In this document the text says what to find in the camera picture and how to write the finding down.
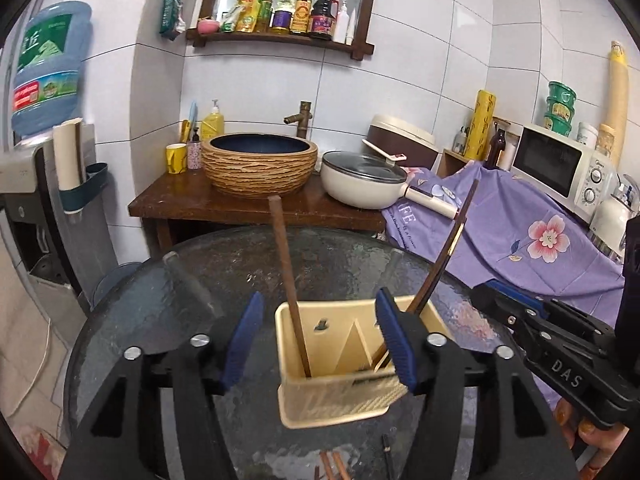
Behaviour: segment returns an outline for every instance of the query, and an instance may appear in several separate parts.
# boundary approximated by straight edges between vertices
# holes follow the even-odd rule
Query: pink bowl
[[[216,20],[204,19],[198,22],[199,34],[213,34],[220,30],[220,24]]]

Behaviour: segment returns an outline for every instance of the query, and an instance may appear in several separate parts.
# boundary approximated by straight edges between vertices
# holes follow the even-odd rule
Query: snack package
[[[173,41],[185,30],[187,30],[187,24],[182,19],[182,3],[180,0],[164,0],[160,35]]]
[[[244,10],[244,0],[236,0],[236,4],[226,14],[220,24],[220,32],[233,32],[236,30],[236,23],[240,18],[240,14]]]
[[[258,14],[260,14],[260,0],[242,1],[244,2],[244,11],[236,25],[236,32],[253,32]]]

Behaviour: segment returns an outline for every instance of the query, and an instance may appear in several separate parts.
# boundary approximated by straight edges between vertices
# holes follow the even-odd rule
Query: microwave door
[[[581,157],[573,146],[525,129],[513,166],[569,198]]]

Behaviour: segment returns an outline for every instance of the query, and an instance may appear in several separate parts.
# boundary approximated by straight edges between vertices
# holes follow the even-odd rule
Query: wall shelf
[[[335,43],[335,41],[315,40],[306,36],[294,36],[292,34],[270,34],[268,32],[215,32],[213,34],[201,35],[196,28],[187,30],[187,40],[204,40],[204,41],[267,41],[271,43],[289,43],[298,45],[316,46],[318,48],[328,48],[329,50],[338,50],[340,52],[353,53],[353,45],[344,43]],[[373,54],[374,46],[366,43],[364,54],[370,56]]]

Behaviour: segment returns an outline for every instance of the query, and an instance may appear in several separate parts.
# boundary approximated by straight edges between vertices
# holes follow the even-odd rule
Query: bronze faucet
[[[302,101],[300,103],[300,113],[284,118],[285,124],[298,123],[298,130],[296,131],[296,137],[306,139],[306,132],[309,128],[309,119],[312,119],[311,103],[308,101]]]

